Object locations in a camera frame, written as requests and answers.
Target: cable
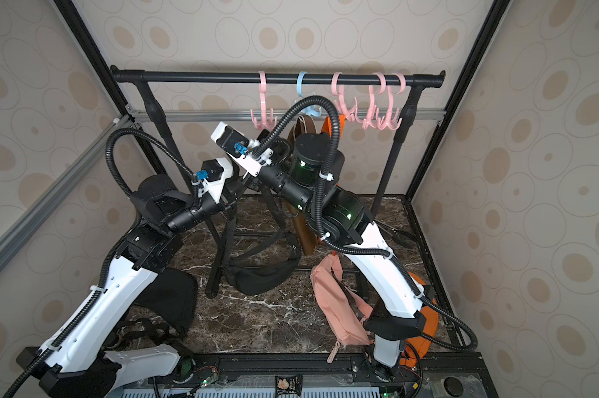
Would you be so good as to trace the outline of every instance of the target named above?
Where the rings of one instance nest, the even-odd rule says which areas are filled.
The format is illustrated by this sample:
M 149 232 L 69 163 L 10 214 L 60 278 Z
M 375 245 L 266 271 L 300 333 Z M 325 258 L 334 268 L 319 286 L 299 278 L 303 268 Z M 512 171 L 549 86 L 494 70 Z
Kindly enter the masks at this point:
M 105 258 L 104 258 L 103 266 L 101 267 L 101 274 L 100 274 L 100 277 L 98 278 L 98 287 L 104 288 L 105 283 L 107 282 L 107 277 L 109 275 L 109 267 L 113 260 L 113 256 L 116 254 L 116 250 L 118 250 L 120 244 L 122 242 L 124 242 L 125 239 L 127 239 L 129 234 L 131 234 L 131 231 L 133 231 L 134 229 L 136 229 L 136 227 L 138 227 L 140 225 L 141 220 L 142 220 L 142 216 L 136 210 L 136 219 L 134 220 L 133 224 L 131 225 L 131 227 L 129 227 L 127 232 L 118 240 L 118 242 L 116 242 L 116 244 L 113 245 L 112 249 L 109 251 L 109 253 L 107 253 L 107 256 L 105 256 Z M 72 321 L 65 327 L 65 329 L 63 331 L 61 331 L 61 333 L 56 337 L 56 339 L 53 340 L 53 342 L 50 344 L 50 346 L 54 346 L 54 347 L 61 346 L 61 344 L 65 341 L 67 336 L 69 336 L 70 333 L 72 333 L 72 331 L 76 328 L 76 326 L 78 326 L 81 323 L 83 318 L 85 318 L 85 316 L 94 307 L 94 305 L 100 298 L 101 294 L 102 294 L 101 291 L 92 291 L 92 295 L 89 297 L 89 300 L 87 301 L 87 303 L 83 306 L 83 308 L 81 308 L 79 313 L 76 314 L 74 319 L 72 319 Z M 5 394 L 3 394 L 3 398 L 12 398 L 14 396 L 14 394 L 16 394 L 17 390 L 23 385 L 23 383 L 25 383 L 25 380 L 27 380 L 34 371 L 36 371 L 38 368 L 40 368 L 45 363 L 45 361 L 49 358 L 49 356 L 52 355 L 52 353 L 54 353 L 54 350 L 48 348 L 45 351 L 43 351 L 41 354 L 39 354 L 32 361 L 32 363 L 23 371 L 23 373 L 21 373 L 19 375 L 19 377 L 17 377 L 16 380 L 14 380 L 14 382 L 8 388 L 8 390 L 5 392 Z
M 341 127 L 340 127 L 339 113 L 337 112 L 337 108 L 326 97 L 310 96 L 310 97 L 306 97 L 306 98 L 300 100 L 295 105 L 293 105 L 284 114 L 284 116 L 282 116 L 282 118 L 280 119 L 278 124 L 276 124 L 276 126 L 273 128 L 271 133 L 269 133 L 269 135 L 265 139 L 262 140 L 262 144 L 260 144 L 260 146 L 256 147 L 256 149 L 253 151 L 252 155 L 254 157 L 258 157 L 259 155 L 261 155 L 264 152 L 264 150 L 266 148 L 268 148 L 268 146 L 270 144 L 272 144 L 272 142 L 275 140 L 275 138 L 284 130 L 286 125 L 297 114 L 299 114 L 301 110 L 303 110 L 304 108 L 311 106 L 311 105 L 319 105 L 320 107 L 322 107 L 322 109 L 325 109 L 326 112 L 328 113 L 328 117 L 331 120 L 331 139 L 328 144 L 326 158 L 324 159 L 324 162 L 322 163 L 322 167 L 319 172 L 320 176 L 327 176 L 330 173 L 331 164 L 333 163 L 333 160 L 335 159 L 335 156 L 337 153 L 337 146 L 339 145 Z M 325 185 L 326 185 L 326 179 L 318 178 L 317 183 L 315 184 L 315 189 L 314 189 L 314 194 L 313 194 L 313 201 L 312 201 L 313 204 L 312 204 L 311 213 L 312 213 L 313 219 L 315 220 L 315 229 L 317 230 L 317 236 L 325 236 L 326 235 L 326 231 L 324 230 L 324 220 L 322 219 L 322 202 L 324 200 Z M 361 249 L 361 248 L 344 247 L 344 246 L 340 246 L 339 244 L 336 244 L 335 242 L 330 241 L 328 237 L 323 239 L 322 242 L 324 244 L 326 244 L 328 247 L 330 247 L 331 249 L 333 249 L 339 253 L 343 253 L 343 254 L 347 254 L 347 255 L 380 255 L 385 258 L 390 258 L 391 262 L 394 264 L 395 267 L 397 267 L 397 269 L 399 270 L 399 272 L 401 273 L 401 275 L 407 282 L 408 286 L 410 287 L 410 290 L 414 293 L 414 295 L 415 296 L 421 295 L 421 291 L 419 290 L 419 287 L 417 286 L 415 281 L 410 276 L 406 267 L 403 266 L 400 263 L 399 259 L 397 259 L 397 257 L 394 256 L 394 254 L 391 253 L 390 251 L 379 249 L 379 248 L 377 248 L 377 249 L 370 249 L 370 248 Z M 448 348 L 450 350 L 456 350 L 459 352 L 470 352 L 470 351 L 474 351 L 477 348 L 477 345 L 479 344 L 479 342 L 477 340 L 477 336 L 469 328 L 469 326 L 467 326 L 463 321 L 461 321 L 460 319 L 455 317 L 453 314 L 447 312 L 446 310 L 444 310 L 444 309 L 440 308 L 439 306 L 437 306 L 436 304 L 434 304 L 432 302 L 432 300 L 428 299 L 427 297 L 421 296 L 421 297 L 419 297 L 419 299 L 421 299 L 421 302 L 424 305 L 430 307 L 431 309 L 435 310 L 439 314 L 444 315 L 447 319 L 454 322 L 456 324 L 456 326 L 458 326 L 461 330 L 465 331 L 465 333 L 470 338 L 470 344 L 468 346 L 454 346 L 454 345 L 448 344 L 446 342 L 440 341 L 440 340 L 438 340 L 432 336 L 429 336 L 427 334 L 422 334 L 422 337 L 424 339 L 430 340 L 431 342 L 439 344 L 439 345 L 441 345 L 445 348 Z
M 154 385 L 154 395 L 156 398 L 160 398 L 160 391 L 158 391 L 158 384 L 156 384 L 156 377 L 151 378 L 151 383 Z
M 284 152 L 282 152 L 282 155 L 277 161 L 269 164 L 268 167 L 279 166 L 280 164 L 284 163 L 284 161 L 291 155 L 291 152 L 293 151 L 293 146 L 288 139 L 276 137 L 273 139 L 273 144 L 282 144 L 284 146 Z
M 419 382 L 418 382 L 419 385 L 415 388 L 414 393 L 408 397 L 408 398 L 415 398 L 417 396 L 417 394 L 419 393 L 419 390 L 421 390 L 421 385 L 423 384 L 423 366 L 421 365 L 421 358 L 419 357 L 419 353 L 415 350 L 415 347 L 413 347 L 412 344 L 410 344 L 407 341 L 406 341 L 406 346 L 410 347 L 410 349 L 412 350 L 412 352 L 415 355 L 415 358 L 417 359 L 417 372 L 419 372 Z
M 129 186 L 127 185 L 127 183 L 125 183 L 125 180 L 122 178 L 122 176 L 120 175 L 120 172 L 118 171 L 118 168 L 116 167 L 116 162 L 113 158 L 113 148 L 114 148 L 114 145 L 116 145 L 116 141 L 118 141 L 118 139 L 120 137 L 126 136 L 126 135 L 132 135 L 132 136 L 144 138 L 147 141 L 149 141 L 150 143 L 154 144 L 154 146 L 156 148 L 163 151 L 165 153 L 165 155 L 167 155 L 171 160 L 173 160 L 174 163 L 176 163 L 176 165 L 182 171 L 184 171 L 187 174 L 187 176 L 189 176 L 191 178 L 192 182 L 194 182 L 194 183 L 198 182 L 198 176 L 196 175 L 196 173 L 191 171 L 191 169 L 189 169 L 187 167 L 187 165 L 184 164 L 184 162 L 175 153 L 170 151 L 169 148 L 167 148 L 159 140 L 155 139 L 152 135 L 147 134 L 146 132 L 137 130 L 137 129 L 131 129 L 131 128 L 118 129 L 118 130 L 114 131 L 107 139 L 107 144 L 105 145 L 105 149 L 104 149 L 104 157 L 105 157 L 105 160 L 107 161 L 107 167 L 109 168 L 109 171 L 112 173 L 113 179 L 116 181 L 116 183 L 118 184 L 120 189 L 122 189 L 122 191 L 125 193 L 125 195 L 130 196 L 132 194 L 132 191 L 131 191 L 131 189 L 129 189 Z M 198 197 L 197 184 L 193 185 L 192 191 L 193 192 L 191 194 L 193 195 L 193 200 L 194 200 L 193 204 L 194 204 L 194 207 L 197 209 L 198 207 L 200 207 L 200 198 Z

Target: beige wall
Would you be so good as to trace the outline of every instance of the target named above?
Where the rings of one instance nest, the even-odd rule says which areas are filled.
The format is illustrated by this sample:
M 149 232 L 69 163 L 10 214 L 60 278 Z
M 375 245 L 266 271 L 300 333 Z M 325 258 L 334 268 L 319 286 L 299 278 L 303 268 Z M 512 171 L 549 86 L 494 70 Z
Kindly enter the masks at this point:
M 599 397 L 599 0 L 517 1 L 415 197 L 502 397 Z
M 0 1 L 0 236 L 110 124 L 97 81 L 47 1 Z M 152 174 L 132 139 L 115 158 L 132 188 Z M 16 355 L 72 314 L 133 218 L 102 159 L 2 270 L 0 397 Z M 37 394 L 30 379 L 16 396 Z
M 0 236 L 118 112 L 48 1 L 0 0 Z
M 84 0 L 75 1 L 109 62 L 119 68 L 160 71 L 309 71 L 315 73 L 447 72 L 440 89 L 426 89 L 420 107 L 444 107 L 486 16 L 491 0 Z M 143 103 L 125 84 L 138 109 Z M 259 107 L 257 85 L 162 84 L 152 89 L 165 109 L 251 109 Z M 304 93 L 331 96 L 310 85 Z M 269 85 L 267 104 L 287 109 L 298 98 L 294 85 Z M 402 107 L 408 91 L 396 96 Z M 368 107 L 367 87 L 348 87 L 348 103 Z M 385 109 L 387 96 L 378 100 Z M 196 136 L 204 129 L 190 129 Z M 241 123 L 249 131 L 253 124 Z M 388 193 L 404 193 L 425 149 L 434 122 L 416 127 L 399 159 Z M 173 129 L 183 141 L 181 128 Z M 195 138 L 195 141 L 208 141 Z M 362 130 L 350 123 L 342 151 L 351 161 L 344 184 L 375 192 L 388 156 L 391 131 Z M 187 157 L 211 154 L 213 145 L 188 145 Z

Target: pink pouch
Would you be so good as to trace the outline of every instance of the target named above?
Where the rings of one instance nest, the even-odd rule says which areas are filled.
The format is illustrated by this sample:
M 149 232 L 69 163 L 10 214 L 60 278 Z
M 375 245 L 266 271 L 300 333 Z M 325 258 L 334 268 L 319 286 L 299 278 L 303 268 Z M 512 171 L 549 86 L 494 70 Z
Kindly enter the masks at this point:
M 368 345 L 372 343 L 368 339 L 367 331 L 364 330 L 361 324 L 370 316 L 373 308 L 346 287 L 355 300 L 357 309 L 364 315 L 361 320 L 357 319 L 348 303 L 348 298 L 339 283 L 337 283 L 337 281 L 342 281 L 342 275 L 342 263 L 339 257 L 333 254 L 324 258 L 310 273 L 310 281 L 313 284 L 317 303 L 326 315 L 335 337 L 337 337 L 337 343 L 328 357 L 329 363 L 333 362 L 340 345 Z

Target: black cap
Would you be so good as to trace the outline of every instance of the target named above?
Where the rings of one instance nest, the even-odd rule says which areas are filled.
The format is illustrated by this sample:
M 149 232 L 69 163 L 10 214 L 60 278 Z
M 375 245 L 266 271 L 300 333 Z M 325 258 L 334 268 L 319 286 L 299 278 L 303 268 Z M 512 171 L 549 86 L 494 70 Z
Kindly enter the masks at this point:
M 445 380 L 443 380 L 443 386 L 445 387 L 445 391 L 453 397 L 460 397 L 463 395 L 463 384 L 461 384 L 457 378 L 445 378 Z

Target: dark marble surface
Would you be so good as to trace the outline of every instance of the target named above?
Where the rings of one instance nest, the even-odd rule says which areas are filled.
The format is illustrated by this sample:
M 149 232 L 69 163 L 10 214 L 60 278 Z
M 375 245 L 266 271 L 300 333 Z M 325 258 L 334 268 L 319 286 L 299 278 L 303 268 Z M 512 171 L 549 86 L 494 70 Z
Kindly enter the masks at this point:
M 371 204 L 372 197 L 364 200 Z M 241 232 L 272 232 L 277 230 L 266 205 L 258 196 L 243 197 L 238 205 L 238 230 Z M 408 221 L 400 198 L 386 197 L 377 215 L 393 227 L 408 229 Z M 222 231 L 225 219 L 222 215 L 214 217 L 216 227 Z M 293 225 L 288 220 L 288 227 Z M 285 282 L 271 291 L 257 296 L 246 296 L 223 279 L 218 296 L 207 298 L 204 294 L 208 272 L 216 255 L 216 243 L 206 225 L 201 224 L 184 235 L 184 246 L 173 259 L 172 267 L 195 275 L 200 283 L 198 304 L 194 322 L 184 345 L 194 352 L 329 352 L 335 344 L 335 336 L 328 326 L 326 317 L 315 301 L 310 282 L 310 273 L 296 271 Z M 233 255 L 246 251 L 259 243 L 260 239 L 239 237 L 236 239 Z M 416 248 L 405 249 L 388 241 L 395 254 L 410 272 L 419 275 L 428 282 L 421 256 Z M 323 245 L 317 253 L 304 256 L 300 267 L 311 268 L 330 253 Z M 289 247 L 281 240 L 270 248 L 250 258 L 256 265 L 270 264 L 288 258 Z M 340 256 L 344 269 L 352 268 L 349 259 Z M 353 274 L 344 274 L 344 282 L 353 290 Z M 377 294 L 370 289 L 369 303 L 376 302 Z M 159 316 L 144 308 L 132 307 L 128 319 L 148 316 L 159 320 Z M 439 320 L 437 338 L 449 342 L 447 332 Z M 146 340 L 135 341 L 133 348 L 153 345 Z M 359 351 L 358 346 L 347 346 L 341 352 Z M 431 351 L 445 351 L 432 345 Z

